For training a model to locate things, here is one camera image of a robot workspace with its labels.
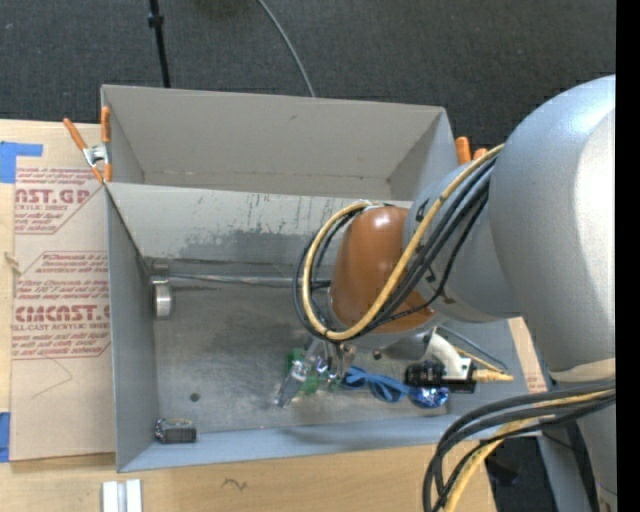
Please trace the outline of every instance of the black object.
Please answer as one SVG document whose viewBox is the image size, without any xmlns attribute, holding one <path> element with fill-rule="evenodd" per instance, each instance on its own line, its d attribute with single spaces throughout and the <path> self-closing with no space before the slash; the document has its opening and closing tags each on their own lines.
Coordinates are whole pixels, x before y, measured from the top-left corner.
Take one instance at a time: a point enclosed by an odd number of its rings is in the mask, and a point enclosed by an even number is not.
<svg viewBox="0 0 640 512">
<path fill-rule="evenodd" d="M 164 35 L 162 33 L 164 16 L 160 14 L 158 0 L 149 0 L 149 3 L 151 5 L 151 12 L 147 19 L 149 20 L 149 28 L 152 28 L 156 32 L 156 45 L 158 46 L 160 68 L 162 70 L 162 83 L 167 89 L 170 89 L 171 81 L 169 79 L 169 64 L 167 63 L 167 54 L 164 49 Z"/>
<path fill-rule="evenodd" d="M 473 380 L 473 363 L 469 366 L 464 379 L 447 378 L 444 365 L 438 361 L 427 360 L 409 365 L 404 373 L 405 384 L 416 388 L 440 387 L 449 388 L 452 393 L 473 393 L 476 381 Z"/>
<path fill-rule="evenodd" d="M 197 438 L 193 421 L 186 418 L 160 418 L 156 422 L 156 439 L 163 444 L 194 443 Z"/>
<path fill-rule="evenodd" d="M 415 388 L 440 387 L 444 373 L 445 369 L 442 363 L 424 361 L 407 367 L 404 372 L 404 382 Z"/>
</svg>

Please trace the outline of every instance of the blue tape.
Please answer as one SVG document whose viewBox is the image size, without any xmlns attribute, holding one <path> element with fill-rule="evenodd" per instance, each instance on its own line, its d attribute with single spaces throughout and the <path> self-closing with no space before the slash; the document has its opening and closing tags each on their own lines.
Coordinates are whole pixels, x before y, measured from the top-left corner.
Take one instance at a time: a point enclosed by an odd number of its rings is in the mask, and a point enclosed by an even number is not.
<svg viewBox="0 0 640 512">
<path fill-rule="evenodd" d="M 0 462 L 9 462 L 9 413 L 0 412 Z"/>
<path fill-rule="evenodd" d="M 19 156 L 42 156 L 42 144 L 0 142 L 0 183 L 16 182 L 16 162 Z"/>
</svg>

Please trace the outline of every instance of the metal bracket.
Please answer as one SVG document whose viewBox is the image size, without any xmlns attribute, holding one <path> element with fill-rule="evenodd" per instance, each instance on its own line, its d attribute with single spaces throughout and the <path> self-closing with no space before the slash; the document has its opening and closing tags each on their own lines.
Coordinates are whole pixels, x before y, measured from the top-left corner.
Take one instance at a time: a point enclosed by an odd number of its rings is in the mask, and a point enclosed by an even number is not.
<svg viewBox="0 0 640 512">
<path fill-rule="evenodd" d="M 102 512 L 142 512 L 142 481 L 103 482 L 100 503 Z"/>
</svg>

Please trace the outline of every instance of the black cable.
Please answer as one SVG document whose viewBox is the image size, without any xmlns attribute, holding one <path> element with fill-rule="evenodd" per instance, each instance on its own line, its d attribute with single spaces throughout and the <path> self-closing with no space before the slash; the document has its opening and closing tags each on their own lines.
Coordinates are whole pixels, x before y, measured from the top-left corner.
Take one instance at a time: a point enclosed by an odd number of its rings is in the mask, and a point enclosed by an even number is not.
<svg viewBox="0 0 640 512">
<path fill-rule="evenodd" d="M 434 293 L 434 295 L 424 304 L 420 305 L 420 306 L 416 306 L 414 308 L 412 308 L 411 310 L 407 310 L 407 311 L 403 311 L 401 313 L 397 313 L 395 315 L 391 315 L 391 316 L 387 316 L 386 318 L 384 318 L 384 316 L 381 317 L 381 319 L 379 320 L 375 320 L 374 322 L 372 322 L 370 324 L 369 327 L 367 327 L 366 331 L 370 332 L 371 330 L 379 327 L 380 325 L 386 324 L 388 322 L 392 322 L 394 320 L 397 320 L 398 318 L 402 318 L 403 316 L 409 315 L 411 313 L 415 313 L 416 311 L 419 311 L 421 309 L 424 309 L 426 307 L 429 307 L 442 293 L 442 290 L 444 290 L 444 287 L 447 283 L 447 280 L 449 278 L 449 275 L 451 273 L 451 269 L 453 268 L 453 264 L 455 262 L 455 259 L 460 251 L 460 249 L 462 248 L 462 245 L 464 244 L 465 240 L 467 239 L 467 236 L 469 236 L 469 233 L 471 232 L 471 229 L 473 228 L 473 226 L 475 225 L 476 220 L 478 219 L 478 217 L 480 216 L 480 213 L 482 212 L 482 209 L 485 207 L 487 201 L 488 201 L 488 184 L 486 186 L 486 189 L 483 187 L 482 188 L 482 196 L 481 197 L 481 203 L 480 206 L 478 206 L 478 208 L 476 209 L 476 211 L 473 213 L 472 217 L 469 219 L 469 222 L 467 223 L 467 225 L 465 226 L 463 232 L 460 235 L 460 238 L 457 240 L 456 245 L 454 246 L 453 250 L 451 251 L 451 255 L 449 257 L 449 260 L 447 262 L 447 266 L 445 268 L 445 271 L 443 273 L 443 277 L 441 279 L 440 285 L 438 287 L 438 289 L 436 290 L 436 292 Z M 476 206 L 475 201 L 473 203 L 468 203 L 466 206 L 469 207 L 469 209 L 472 209 L 474 206 Z M 407 293 L 403 294 L 401 293 L 400 295 L 398 295 L 393 302 L 391 302 L 391 304 L 385 308 L 386 312 L 392 312 L 395 311 L 395 309 L 397 309 L 400 304 L 402 304 L 402 302 L 406 299 L 406 296 L 408 296 L 408 294 L 411 292 L 411 290 L 413 288 L 415 288 L 415 285 L 417 284 L 417 281 L 419 281 L 422 276 L 424 275 L 424 273 L 426 272 L 427 268 L 431 265 L 431 263 L 433 262 L 433 260 L 438 256 L 440 249 L 442 248 L 442 246 L 449 240 L 449 237 L 451 236 L 451 234 L 453 233 L 453 231 L 455 229 L 457 229 L 459 223 L 461 222 L 461 219 L 463 216 L 459 216 L 456 219 L 454 219 L 454 222 L 452 222 L 450 224 L 449 229 L 447 230 L 447 232 L 445 233 L 445 236 L 443 237 L 443 239 L 440 241 L 440 243 L 438 244 L 438 246 L 436 247 L 436 250 L 434 252 L 434 254 L 431 256 L 430 259 L 426 260 L 423 262 L 421 269 L 416 272 L 414 274 L 414 276 L 412 276 L 410 282 L 406 285 L 407 287 Z"/>
<path fill-rule="evenodd" d="M 383 323 L 387 323 L 387 322 L 391 322 L 393 320 L 397 320 L 398 318 L 401 318 L 403 316 L 406 316 L 406 315 L 415 313 L 416 311 L 419 311 L 421 309 L 424 309 L 425 307 L 428 307 L 431 304 L 431 302 L 433 302 L 437 298 L 438 295 L 436 294 L 426 304 L 414 307 L 414 308 L 412 308 L 412 309 L 410 309 L 408 311 L 403 311 L 402 313 L 398 313 L 397 316 L 396 315 L 392 315 L 392 313 L 406 299 L 406 297 L 409 295 L 409 293 L 411 293 L 413 288 L 415 288 L 415 285 L 417 284 L 417 282 L 422 278 L 422 276 L 424 275 L 426 270 L 429 268 L 431 262 L 438 256 L 439 251 L 442 249 L 444 244 L 449 240 L 449 238 L 451 237 L 453 232 L 457 229 L 457 227 L 463 221 L 463 219 L 468 214 L 468 212 L 473 210 L 473 208 L 477 207 L 477 202 L 478 201 L 482 201 L 483 204 L 479 208 L 477 208 L 476 212 L 474 212 L 474 214 L 472 215 L 472 218 L 467 223 L 467 226 L 465 227 L 465 230 L 463 231 L 460 239 L 457 241 L 457 244 L 456 244 L 456 246 L 454 247 L 454 249 L 452 251 L 452 257 L 450 258 L 450 261 L 448 262 L 448 265 L 447 265 L 448 271 L 446 272 L 446 277 L 448 278 L 448 274 L 451 271 L 451 268 L 453 267 L 453 260 L 457 256 L 458 251 L 460 250 L 460 248 L 461 248 L 462 244 L 464 243 L 466 237 L 468 236 L 469 232 L 471 231 L 471 228 L 472 228 L 473 224 L 477 220 L 482 208 L 484 207 L 484 203 L 486 202 L 486 196 L 488 194 L 488 188 L 489 188 L 488 180 L 487 180 L 487 183 L 483 183 L 479 187 L 476 187 L 476 185 L 478 185 L 478 183 L 480 183 L 480 181 L 482 180 L 483 177 L 485 177 L 485 176 L 487 178 L 490 177 L 490 173 L 493 170 L 493 164 L 495 163 L 495 161 L 496 161 L 496 158 L 494 157 L 493 159 L 491 159 L 491 160 L 489 160 L 487 162 L 484 162 L 471 176 L 469 176 L 464 181 L 463 184 L 460 185 L 457 194 L 453 198 L 450 198 L 450 201 L 447 204 L 448 208 L 445 210 L 445 212 L 444 212 L 443 216 L 441 217 L 438 225 L 432 231 L 427 243 L 421 249 L 421 251 L 417 254 L 416 258 L 414 259 L 414 262 L 410 266 L 410 268 L 409 268 L 408 272 L 406 273 L 405 277 L 400 281 L 399 286 L 396 288 L 396 290 L 387 299 L 387 302 L 386 302 L 387 305 L 383 306 L 381 308 L 381 311 L 379 311 L 378 314 L 376 314 L 374 316 L 374 319 L 369 323 L 368 326 L 366 326 L 359 333 L 353 335 L 349 339 L 355 339 L 355 338 L 358 338 L 360 336 L 364 336 L 365 334 L 368 334 L 373 329 L 379 327 Z M 458 211 L 458 206 L 465 199 L 468 200 L 467 204 L 464 205 L 462 210 Z M 358 210 L 357 212 L 351 212 L 351 214 L 359 213 L 360 211 L 361 210 Z M 454 217 L 453 221 L 449 222 L 451 220 L 451 217 L 454 214 L 457 214 L 457 215 Z M 341 219 L 339 226 L 342 227 L 342 225 L 346 221 L 351 219 L 351 216 L 352 215 L 349 215 L 348 217 Z M 320 253 L 320 257 L 318 257 L 318 261 L 321 261 L 322 258 L 324 257 L 324 253 L 326 252 L 327 248 L 329 247 L 329 243 L 331 241 L 331 238 L 333 238 L 333 236 L 334 236 L 334 234 L 336 232 L 337 232 L 337 229 L 334 229 L 331 232 L 330 235 L 325 237 L 324 245 L 322 247 L 322 250 L 321 250 L 321 253 Z M 317 236 L 317 233 L 316 233 L 316 235 L 314 235 L 312 237 L 311 240 L 313 240 L 315 238 L 315 236 Z M 302 267 L 302 262 L 304 261 L 304 258 L 306 257 L 306 254 L 307 254 L 307 252 L 309 250 L 310 243 L 305 248 L 303 254 L 301 255 L 300 259 L 298 260 L 298 265 L 296 266 L 296 273 L 295 273 L 295 276 L 294 276 L 294 305 L 295 305 L 296 313 L 298 314 L 298 317 L 300 318 L 303 326 L 305 326 L 305 328 L 307 328 L 307 330 L 309 330 L 309 332 L 312 335 L 321 334 L 320 337 L 322 339 L 329 340 L 329 338 L 324 336 L 322 333 L 318 333 L 317 330 L 315 330 L 311 326 L 311 324 L 308 322 L 306 314 L 303 312 L 302 308 L 300 307 L 299 298 L 298 298 L 298 286 L 299 286 L 299 279 L 300 279 L 300 269 Z M 314 266 L 317 268 L 319 266 L 319 264 L 315 263 Z M 318 307 L 317 303 L 315 303 L 315 301 L 312 300 L 311 302 L 312 302 L 311 303 L 311 307 L 313 308 L 314 313 L 316 313 L 316 314 L 318 314 L 318 316 L 322 316 L 322 317 L 327 316 L 327 315 L 322 314 L 322 312 L 320 311 L 320 308 Z"/>
<path fill-rule="evenodd" d="M 602 397 L 594 397 L 590 399 L 589 402 L 604 402 L 611 398 L 611 396 L 603 395 Z M 558 414 L 558 412 L 565 411 L 569 408 L 580 408 L 583 407 L 584 403 L 575 403 L 575 404 L 566 404 L 566 405 L 541 405 L 534 408 L 527 408 L 522 410 L 516 410 L 508 413 L 501 414 L 496 417 L 487 418 L 484 420 L 477 421 L 476 423 L 469 425 L 463 429 L 457 431 L 453 436 L 450 436 L 444 443 L 439 444 L 436 448 L 436 453 L 432 461 L 435 461 L 434 464 L 436 466 L 436 470 L 434 471 L 434 476 L 436 478 L 436 486 L 438 491 L 442 489 L 443 480 L 442 480 L 442 461 L 444 460 L 445 455 L 459 442 L 463 441 L 466 438 L 473 436 L 483 430 L 487 430 L 499 425 L 504 425 L 506 423 L 511 423 L 513 421 L 519 421 L 524 419 L 533 419 L 539 416 L 547 416 L 549 414 Z"/>
<path fill-rule="evenodd" d="M 171 88 L 171 80 L 169 79 L 169 64 L 167 62 L 167 54 L 164 49 L 164 35 L 162 33 L 162 24 L 164 16 L 160 14 L 160 6 L 158 0 L 149 0 L 151 12 L 147 17 L 149 27 L 156 33 L 156 46 L 158 47 L 158 56 L 160 57 L 160 69 L 162 71 L 162 83 L 169 89 Z"/>
<path fill-rule="evenodd" d="M 407 270 L 407 273 L 406 273 L 405 277 L 403 278 L 403 280 L 398 284 L 398 286 L 396 287 L 396 290 L 393 292 L 393 294 L 389 298 L 388 306 L 386 306 L 383 309 L 383 311 L 380 313 L 380 315 L 377 316 L 374 319 L 374 322 L 376 322 L 376 325 L 373 328 L 378 327 L 379 325 L 382 325 L 383 323 L 387 323 L 387 321 L 391 321 L 391 320 L 387 320 L 387 318 L 391 317 L 391 313 L 393 311 L 395 311 L 402 304 L 402 302 L 404 302 L 404 300 L 407 298 L 407 296 L 415 288 L 415 286 L 417 285 L 418 281 L 424 276 L 424 274 L 426 273 L 426 271 L 430 267 L 431 263 L 439 255 L 439 252 L 442 249 L 442 247 L 444 246 L 444 244 L 449 240 L 450 236 L 453 234 L 455 229 L 462 222 L 462 220 L 463 220 L 464 216 L 467 214 L 468 210 L 472 209 L 476 205 L 476 201 L 478 201 L 482 197 L 482 195 L 486 191 L 488 191 L 488 187 L 489 187 L 488 183 L 483 184 L 482 186 L 476 188 L 475 190 L 473 190 L 473 188 L 478 184 L 478 182 L 484 176 L 486 176 L 488 173 L 490 173 L 492 171 L 493 164 L 495 163 L 495 160 L 496 159 L 494 158 L 494 159 L 492 159 L 492 160 L 490 160 L 488 162 L 485 162 L 485 164 L 483 164 L 476 171 L 476 173 L 474 173 L 471 177 L 467 178 L 465 183 L 461 186 L 462 189 L 461 189 L 460 193 L 457 194 L 455 198 L 453 198 L 452 204 L 447 209 L 447 211 L 445 212 L 444 216 L 442 217 L 442 219 L 440 220 L 440 222 L 438 223 L 438 225 L 436 226 L 436 228 L 432 232 L 432 234 L 429 237 L 427 243 L 424 245 L 424 247 L 417 254 L 416 258 L 414 259 L 414 261 L 412 263 L 412 265 Z M 473 194 L 470 197 L 468 197 L 469 193 L 472 190 L 473 190 Z M 454 220 L 448 225 L 447 231 L 444 233 L 442 238 L 438 241 L 437 245 L 434 246 L 434 244 L 438 240 L 438 237 L 442 234 L 442 231 L 444 230 L 445 226 L 447 226 L 447 223 L 449 222 L 451 216 L 453 215 L 454 212 L 456 212 L 457 207 L 465 199 L 469 199 L 468 203 L 465 205 L 463 210 L 458 213 L 458 215 L 454 218 Z M 469 230 L 471 229 L 471 226 L 473 225 L 473 222 L 475 222 L 476 219 L 477 219 L 477 216 L 475 216 L 474 219 L 472 221 L 470 221 L 470 225 L 468 225 L 468 229 Z M 457 252 L 460 249 L 461 245 L 462 245 L 462 243 L 459 243 L 458 246 L 457 246 L 457 249 L 454 249 L 456 255 L 457 255 Z M 454 258 L 450 258 L 448 267 L 452 267 L 453 266 L 453 259 L 455 259 L 455 256 L 454 256 Z M 436 293 L 436 295 L 434 295 L 428 302 L 426 302 L 425 304 L 423 304 L 421 306 L 418 306 L 417 310 L 420 310 L 420 309 L 423 309 L 425 307 L 430 306 L 431 303 L 438 297 L 438 295 L 439 295 L 439 293 Z M 399 316 L 397 318 L 401 318 L 402 316 L 405 316 L 406 314 L 409 314 L 409 313 L 406 313 L 406 312 L 399 313 L 399 315 L 401 315 L 401 316 Z"/>
<path fill-rule="evenodd" d="M 442 445 L 444 445 L 450 437 L 454 436 L 456 432 L 464 428 L 465 425 L 471 424 L 473 422 L 477 422 L 480 420 L 480 418 L 483 418 L 490 414 L 498 413 L 504 410 L 512 409 L 515 407 L 535 405 L 535 404 L 547 402 L 550 400 L 578 397 L 578 396 L 582 396 L 589 393 L 606 392 L 606 391 L 611 391 L 612 389 L 613 390 L 615 389 L 615 382 L 589 384 L 589 385 L 579 386 L 579 387 L 565 389 L 565 390 L 547 391 L 547 392 L 536 393 L 532 395 L 524 395 L 524 396 L 517 396 L 513 398 L 507 398 L 505 400 L 493 402 L 493 403 L 484 405 L 482 407 L 479 407 L 477 409 L 474 409 L 466 413 L 465 415 L 461 416 L 456 421 L 454 421 L 451 425 L 449 425 L 447 430 L 444 432 L 444 434 L 440 438 L 440 441 L 436 448 L 436 454 L 432 459 L 432 463 L 441 464 L 442 460 L 438 460 L 438 457 L 439 457 L 439 453 Z"/>
<path fill-rule="evenodd" d="M 346 213 L 339 222 L 336 222 L 333 226 L 331 231 L 327 234 L 327 236 L 325 237 L 324 240 L 324 244 L 319 252 L 319 256 L 317 257 L 316 261 L 313 262 L 313 265 L 311 267 L 311 274 L 309 276 L 309 280 L 311 283 L 313 283 L 313 269 L 314 267 L 317 269 L 320 264 L 322 263 L 322 259 L 324 258 L 324 255 L 329 247 L 329 244 L 331 242 L 331 240 L 333 239 L 333 237 L 338 233 L 338 231 L 340 231 L 340 229 L 347 223 L 349 222 L 353 217 L 355 217 L 357 214 L 359 214 L 362 210 L 354 210 L 351 212 Z M 318 232 L 315 232 L 311 238 L 308 240 L 306 246 L 304 247 L 302 253 L 300 254 L 300 257 L 298 258 L 298 261 L 296 263 L 296 267 L 294 270 L 294 274 L 293 274 L 293 304 L 294 304 L 294 308 L 296 311 L 296 315 L 298 316 L 298 319 L 300 320 L 300 323 L 302 324 L 302 326 L 312 335 L 315 336 L 317 338 L 323 339 L 325 341 L 331 341 L 332 343 L 335 343 L 334 340 L 331 340 L 329 338 L 327 338 L 326 336 L 324 336 L 323 333 L 319 333 L 310 323 L 309 320 L 306 316 L 306 314 L 304 313 L 304 310 L 302 308 L 302 305 L 300 304 L 300 297 L 299 297 L 299 291 L 300 291 L 300 274 L 301 274 L 301 270 L 303 267 L 303 263 L 304 260 L 307 256 L 307 253 L 309 252 L 309 249 L 311 248 L 311 244 L 313 243 L 313 240 L 316 238 L 316 236 L 318 235 Z M 312 300 L 311 302 L 312 307 L 314 307 L 314 313 L 318 316 L 322 316 L 324 318 L 325 315 L 322 314 L 321 311 L 319 311 L 319 308 L 317 307 L 317 303 L 315 303 L 315 301 Z"/>
<path fill-rule="evenodd" d="M 613 403 L 615 402 L 615 394 L 613 396 L 608 396 L 602 400 L 600 400 L 599 398 L 597 399 L 591 399 L 589 400 L 589 402 L 587 402 L 588 405 L 581 405 L 580 404 L 567 404 L 567 406 L 579 406 L 579 407 L 572 407 L 571 412 L 569 413 L 564 413 L 563 415 L 557 417 L 557 418 L 553 418 L 550 420 L 543 420 L 540 423 L 536 424 L 536 425 L 532 425 L 532 426 L 528 426 L 528 427 L 523 427 L 508 433 L 504 433 L 504 434 L 500 434 L 500 435 L 496 435 L 493 436 L 489 439 L 483 440 L 480 442 L 480 444 L 475 447 L 474 449 L 472 449 L 470 452 L 468 452 L 457 464 L 457 466 L 454 468 L 454 470 L 452 471 L 446 485 L 443 486 L 442 490 L 439 491 L 439 498 L 436 501 L 436 504 L 434 506 L 434 508 L 431 508 L 431 485 L 432 485 L 432 481 L 428 478 L 428 474 L 429 474 L 429 470 L 427 470 L 427 474 L 425 475 L 425 480 L 423 481 L 423 508 L 425 510 L 425 512 L 436 512 L 437 510 L 439 510 L 441 507 L 443 507 L 446 504 L 446 501 L 448 499 L 448 495 L 451 492 L 452 488 L 453 488 L 453 484 L 455 483 L 456 479 L 458 478 L 460 472 L 462 471 L 462 468 L 464 467 L 464 465 L 466 464 L 466 462 L 469 460 L 469 458 L 478 450 L 480 450 L 482 447 L 486 446 L 487 444 L 496 442 L 496 441 L 502 441 L 504 439 L 511 439 L 511 438 L 515 438 L 515 437 L 519 437 L 522 436 L 523 434 L 528 434 L 528 433 L 532 433 L 532 432 L 538 432 L 538 431 L 543 431 L 545 429 L 549 429 L 549 428 L 558 428 L 560 426 L 563 426 L 565 424 L 569 424 L 569 423 L 575 423 L 575 421 L 583 416 L 586 416 L 588 414 L 593 414 L 594 412 L 597 412 L 599 410 L 602 410 L 606 407 L 609 407 L 611 405 L 613 405 Z"/>
</svg>

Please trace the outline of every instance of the cardboard sheet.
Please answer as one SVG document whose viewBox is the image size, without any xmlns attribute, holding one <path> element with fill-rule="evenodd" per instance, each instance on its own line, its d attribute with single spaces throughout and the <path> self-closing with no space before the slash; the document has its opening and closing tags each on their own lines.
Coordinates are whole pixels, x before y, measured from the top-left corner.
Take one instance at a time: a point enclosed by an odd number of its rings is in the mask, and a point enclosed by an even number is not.
<svg viewBox="0 0 640 512">
<path fill-rule="evenodd" d="M 10 460 L 112 451 L 104 190 L 62 123 L 2 121 L 0 140 L 42 146 L 18 155 L 11 186 Z"/>
</svg>

